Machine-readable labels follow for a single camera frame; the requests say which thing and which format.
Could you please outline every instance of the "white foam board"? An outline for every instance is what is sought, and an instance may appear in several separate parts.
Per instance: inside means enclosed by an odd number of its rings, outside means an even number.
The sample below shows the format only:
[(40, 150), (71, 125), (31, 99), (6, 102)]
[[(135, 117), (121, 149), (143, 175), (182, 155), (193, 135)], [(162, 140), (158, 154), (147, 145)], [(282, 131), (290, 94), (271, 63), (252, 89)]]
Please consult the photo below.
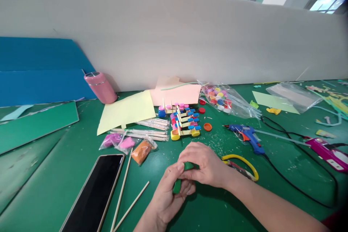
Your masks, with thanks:
[(247, 0), (0, 0), (0, 35), (70, 38), (117, 90), (348, 77), (346, 17)]

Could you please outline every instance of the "blue glue gun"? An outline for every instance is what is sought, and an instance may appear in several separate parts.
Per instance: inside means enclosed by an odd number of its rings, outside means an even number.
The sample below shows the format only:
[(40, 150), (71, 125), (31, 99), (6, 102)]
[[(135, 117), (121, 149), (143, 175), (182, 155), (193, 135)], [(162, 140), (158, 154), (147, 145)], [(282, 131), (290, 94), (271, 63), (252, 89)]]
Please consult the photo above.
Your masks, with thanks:
[(256, 155), (263, 155), (265, 154), (264, 149), (261, 147), (259, 142), (254, 136), (255, 130), (253, 127), (239, 125), (239, 124), (230, 124), (230, 125), (224, 125), (224, 127), (228, 128), (230, 131), (237, 132), (242, 134), (243, 141), (249, 141), (251, 146), (254, 149), (254, 153)]

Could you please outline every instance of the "black cable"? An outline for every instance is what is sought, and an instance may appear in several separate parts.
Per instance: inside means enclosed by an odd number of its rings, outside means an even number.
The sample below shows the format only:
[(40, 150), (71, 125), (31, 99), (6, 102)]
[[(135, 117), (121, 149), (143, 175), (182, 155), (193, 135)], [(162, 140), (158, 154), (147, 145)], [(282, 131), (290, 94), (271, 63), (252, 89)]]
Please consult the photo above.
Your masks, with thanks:
[[(269, 121), (273, 122), (274, 124), (278, 125), (278, 126), (281, 127), (283, 130), (276, 129), (276, 128), (272, 127), (271, 125), (269, 125), (268, 123), (266, 123), (266, 122), (264, 121), (264, 118), (266, 118), (267, 120), (269, 120)], [(279, 132), (282, 132), (282, 133), (287, 134), (287, 136), (288, 136), (289, 138), (291, 138), (291, 137), (289, 136), (289, 134), (294, 134), (294, 135), (300, 136), (301, 138), (304, 138), (304, 139), (309, 139), (309, 138), (310, 138), (310, 137), (308, 137), (308, 136), (304, 136), (304, 135), (298, 134), (298, 133), (296, 133), (296, 132), (288, 132), (288, 131), (286, 131), (282, 126), (280, 126), (278, 123), (276, 123), (275, 121), (271, 120), (270, 118), (268, 118), (268, 117), (266, 117), (266, 116), (261, 116), (261, 120), (262, 120), (262, 122), (263, 122), (264, 124), (266, 124), (268, 127), (272, 128), (272, 129), (274, 129), (274, 130), (276, 130), (276, 131), (279, 131)]]
[[(276, 129), (276, 128), (272, 127), (271, 125), (269, 125), (268, 123), (266, 123), (266, 122), (264, 121), (264, 118), (270, 120), (271, 122), (273, 122), (274, 124), (276, 124), (277, 126), (279, 126), (280, 128), (282, 128), (283, 131), (282, 131), (282, 130), (279, 130), (279, 129)], [(290, 139), (291, 139), (291, 136), (289, 135), (289, 133), (292, 133), (292, 134), (301, 136), (301, 137), (303, 137), (303, 138), (307, 137), (307, 136), (303, 136), (303, 135), (301, 135), (301, 134), (297, 134), (297, 133), (294, 133), (294, 132), (287, 132), (280, 124), (278, 124), (277, 122), (271, 120), (270, 118), (268, 118), (268, 117), (266, 117), (266, 116), (261, 116), (261, 120), (262, 120), (262, 122), (263, 122), (264, 124), (266, 124), (268, 127), (272, 128), (272, 129), (274, 129), (274, 130), (276, 130), (276, 131), (280, 131), (280, 132), (285, 133), (285, 134), (288, 136), (288, 138), (290, 138)], [(305, 192), (303, 192), (302, 190), (300, 190), (298, 187), (296, 187), (294, 184), (292, 184), (287, 178), (285, 178), (285, 177), (279, 172), (279, 170), (273, 165), (273, 163), (270, 161), (269, 157), (268, 157), (266, 154), (265, 154), (264, 156), (265, 156), (266, 160), (270, 163), (270, 165), (273, 167), (273, 169), (279, 174), (279, 176), (281, 176), (287, 183), (289, 183), (291, 186), (293, 186), (293, 187), (294, 187), (295, 189), (297, 189), (299, 192), (301, 192), (302, 194), (304, 194), (304, 195), (305, 195), (306, 197), (308, 197), (309, 199), (315, 201), (316, 203), (318, 203), (318, 204), (320, 204), (320, 205), (322, 205), (322, 206), (324, 206), (324, 207), (327, 207), (327, 208), (333, 208), (333, 207), (335, 207), (336, 204), (337, 204), (337, 195), (338, 195), (338, 182), (337, 182), (336, 178), (334, 177), (334, 175), (333, 175), (329, 170), (327, 170), (322, 164), (320, 164), (320, 163), (317, 161), (317, 159), (316, 159), (315, 157), (313, 157), (310, 153), (308, 153), (307, 151), (305, 151), (305, 150), (304, 150), (300, 145), (298, 145), (297, 143), (294, 142), (294, 144), (295, 144), (295, 146), (296, 146), (297, 148), (299, 148), (299, 149), (302, 150), (305, 154), (307, 154), (312, 160), (314, 160), (319, 166), (321, 166), (321, 167), (331, 176), (332, 180), (333, 180), (334, 183), (335, 183), (335, 189), (334, 189), (334, 192), (333, 192), (333, 205), (332, 205), (332, 206), (328, 206), (328, 205), (326, 205), (326, 204), (324, 204), (324, 203), (322, 203), (322, 202), (319, 202), (318, 200), (312, 198), (310, 195), (308, 195), (308, 194), (306, 194)]]
[(305, 195), (305, 196), (308, 197), (309, 199), (313, 200), (314, 202), (316, 202), (316, 203), (318, 203), (318, 204), (320, 204), (320, 205), (322, 205), (322, 206), (324, 206), (324, 207), (332, 208), (332, 207), (335, 206), (336, 203), (335, 203), (333, 206), (325, 205), (324, 203), (322, 203), (322, 202), (320, 202), (320, 201), (318, 201), (318, 200), (312, 198), (310, 195), (308, 195), (307, 193), (305, 193), (304, 191), (302, 191), (301, 189), (299, 189), (298, 187), (296, 187), (296, 186), (295, 186), (293, 183), (291, 183), (287, 178), (285, 178), (285, 177), (283, 176), (283, 174), (281, 174), (281, 173), (279, 172), (279, 170), (273, 165), (273, 163), (270, 161), (269, 157), (268, 157), (266, 154), (264, 154), (264, 157), (265, 157), (266, 160), (269, 162), (269, 164), (274, 168), (274, 170), (279, 174), (279, 176), (281, 176), (287, 183), (289, 183), (291, 186), (293, 186), (296, 190), (298, 190), (299, 192), (301, 192), (303, 195)]

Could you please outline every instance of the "phone screen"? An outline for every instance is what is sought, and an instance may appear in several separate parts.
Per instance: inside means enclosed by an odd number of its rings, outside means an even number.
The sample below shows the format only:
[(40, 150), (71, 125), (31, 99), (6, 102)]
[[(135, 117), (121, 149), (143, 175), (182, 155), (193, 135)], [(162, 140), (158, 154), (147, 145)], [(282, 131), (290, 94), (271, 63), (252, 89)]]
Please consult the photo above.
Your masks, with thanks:
[(123, 164), (124, 155), (104, 155), (97, 159), (81, 189), (61, 232), (97, 232), (109, 206)]

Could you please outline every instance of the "window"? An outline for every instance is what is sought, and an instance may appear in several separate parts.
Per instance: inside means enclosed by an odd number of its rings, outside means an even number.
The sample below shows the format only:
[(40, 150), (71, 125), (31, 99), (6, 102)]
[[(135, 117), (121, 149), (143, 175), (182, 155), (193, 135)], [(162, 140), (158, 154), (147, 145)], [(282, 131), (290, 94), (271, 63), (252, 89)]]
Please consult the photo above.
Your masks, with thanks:
[(333, 14), (345, 0), (317, 0), (311, 7), (311, 11)]

